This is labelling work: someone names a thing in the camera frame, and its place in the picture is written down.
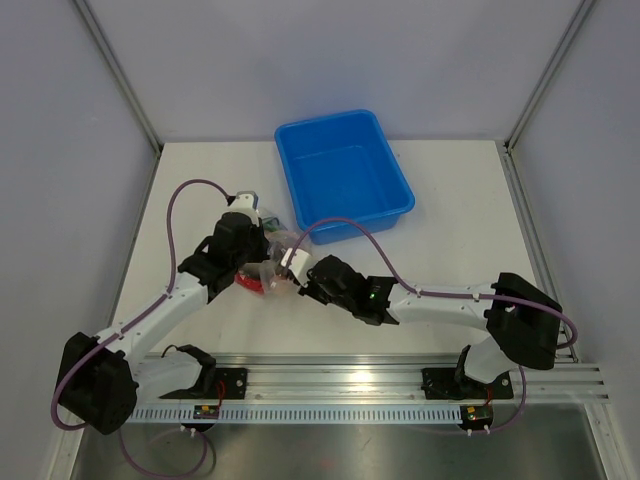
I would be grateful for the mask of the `red fake chili pepper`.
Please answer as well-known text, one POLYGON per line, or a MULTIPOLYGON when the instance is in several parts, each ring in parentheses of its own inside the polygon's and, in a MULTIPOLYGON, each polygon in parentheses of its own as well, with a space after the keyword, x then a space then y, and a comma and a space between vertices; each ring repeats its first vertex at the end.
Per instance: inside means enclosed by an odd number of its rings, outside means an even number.
POLYGON ((242 288, 258 295, 264 294, 264 287, 260 278, 255 278, 244 273, 237 273, 235 275, 235 283, 240 285, 242 288))

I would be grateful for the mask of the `clear zip top bag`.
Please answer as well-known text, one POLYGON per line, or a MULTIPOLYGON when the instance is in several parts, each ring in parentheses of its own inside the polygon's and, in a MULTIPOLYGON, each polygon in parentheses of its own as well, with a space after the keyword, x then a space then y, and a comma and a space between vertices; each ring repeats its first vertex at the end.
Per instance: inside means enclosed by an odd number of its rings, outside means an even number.
POLYGON ((284 295, 295 291, 294 282, 285 277, 280 266, 284 253, 294 246, 299 234, 290 230, 278 216, 266 208, 260 208, 259 215, 263 223, 265 238, 268 242, 267 259, 259 263, 249 263, 238 273, 260 278, 264 294, 260 296, 284 295))

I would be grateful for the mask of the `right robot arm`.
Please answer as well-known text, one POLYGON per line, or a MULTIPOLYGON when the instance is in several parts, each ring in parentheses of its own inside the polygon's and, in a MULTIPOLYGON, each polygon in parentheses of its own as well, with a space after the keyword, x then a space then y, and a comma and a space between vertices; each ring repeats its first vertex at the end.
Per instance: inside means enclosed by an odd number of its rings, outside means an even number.
POLYGON ((365 277, 333 255, 317 260, 296 253, 281 264, 300 295, 367 325, 425 323, 485 333, 484 340, 462 349, 454 367, 424 370, 422 389, 429 400, 497 398, 509 371, 548 371, 555 364, 562 308, 516 274, 449 291, 411 286, 393 276, 365 277))

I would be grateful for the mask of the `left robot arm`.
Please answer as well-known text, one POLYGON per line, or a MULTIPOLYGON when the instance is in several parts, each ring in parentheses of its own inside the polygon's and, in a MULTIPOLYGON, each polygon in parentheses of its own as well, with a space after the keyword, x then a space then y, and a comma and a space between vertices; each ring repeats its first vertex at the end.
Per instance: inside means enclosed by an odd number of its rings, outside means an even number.
POLYGON ((79 418, 77 429, 91 426, 109 435, 138 403, 177 391, 192 398, 218 392, 216 360, 203 350, 185 345, 155 361, 146 356, 178 324, 231 286, 245 264, 267 259, 268 247, 256 210, 226 212, 212 235, 175 269, 166 290, 141 313, 93 336, 72 336, 64 346, 51 401, 54 424, 72 428, 58 414, 65 408, 79 418))

